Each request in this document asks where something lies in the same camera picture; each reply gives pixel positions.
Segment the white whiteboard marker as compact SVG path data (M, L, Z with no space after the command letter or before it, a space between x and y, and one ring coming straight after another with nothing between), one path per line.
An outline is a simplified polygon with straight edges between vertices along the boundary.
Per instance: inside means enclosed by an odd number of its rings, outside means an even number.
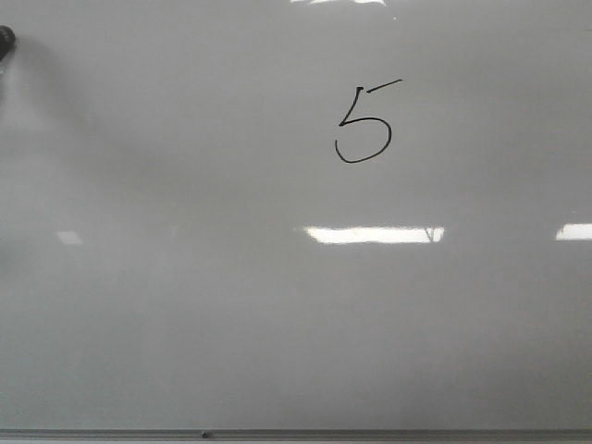
M3 60L13 49L16 40L16 35L10 27L0 26L0 60Z

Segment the white whiteboard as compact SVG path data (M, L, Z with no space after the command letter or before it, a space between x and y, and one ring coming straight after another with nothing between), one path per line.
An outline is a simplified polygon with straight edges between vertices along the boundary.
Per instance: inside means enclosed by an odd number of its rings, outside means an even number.
M587 1L5 1L1 425L588 429Z

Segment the grey aluminium whiteboard frame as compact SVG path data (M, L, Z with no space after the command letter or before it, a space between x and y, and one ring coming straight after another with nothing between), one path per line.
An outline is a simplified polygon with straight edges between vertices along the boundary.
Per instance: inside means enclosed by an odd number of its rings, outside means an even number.
M203 431L209 438L202 438ZM591 441L588 429L67 429L3 428L1 439L139 441Z

